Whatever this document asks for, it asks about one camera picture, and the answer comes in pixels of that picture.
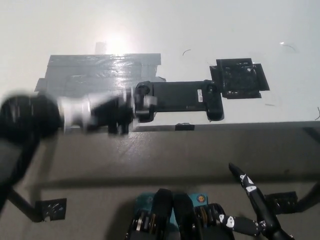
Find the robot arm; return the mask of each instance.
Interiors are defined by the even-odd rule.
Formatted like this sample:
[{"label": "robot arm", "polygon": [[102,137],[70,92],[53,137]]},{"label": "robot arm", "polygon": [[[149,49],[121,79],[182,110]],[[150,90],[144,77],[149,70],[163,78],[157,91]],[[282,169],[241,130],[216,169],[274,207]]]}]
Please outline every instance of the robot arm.
[{"label": "robot arm", "polygon": [[155,103],[153,97],[133,89],[81,99],[45,94],[7,98],[0,109],[0,211],[12,186],[24,177],[41,139],[75,126],[84,132],[107,127],[111,134],[127,134],[132,121]]}]

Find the black tape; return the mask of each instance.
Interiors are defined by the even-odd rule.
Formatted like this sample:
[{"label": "black tape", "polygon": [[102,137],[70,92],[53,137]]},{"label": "black tape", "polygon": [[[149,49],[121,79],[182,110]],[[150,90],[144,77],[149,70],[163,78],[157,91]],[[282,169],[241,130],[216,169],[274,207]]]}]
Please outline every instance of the black tape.
[{"label": "black tape", "polygon": [[175,131],[194,131],[195,125],[189,124],[189,123],[178,123],[175,125],[174,128]]},{"label": "black tape", "polygon": [[270,90],[262,65],[251,58],[217,59],[210,72],[227,99],[261,98],[260,91]]}]

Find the white table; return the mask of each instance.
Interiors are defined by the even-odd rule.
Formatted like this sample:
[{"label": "white table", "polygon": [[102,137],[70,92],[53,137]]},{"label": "white table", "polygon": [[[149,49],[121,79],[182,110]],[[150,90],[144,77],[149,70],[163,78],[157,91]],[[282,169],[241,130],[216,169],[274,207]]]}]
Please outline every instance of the white table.
[{"label": "white table", "polygon": [[320,126],[319,8],[318,1],[300,0],[3,0],[0,98],[33,91],[50,55],[94,54],[96,43],[106,42],[107,54],[161,53],[157,76],[168,82],[211,79],[216,59],[262,64],[270,91],[261,99],[224,98],[224,120],[158,113],[142,131],[179,123]]}]

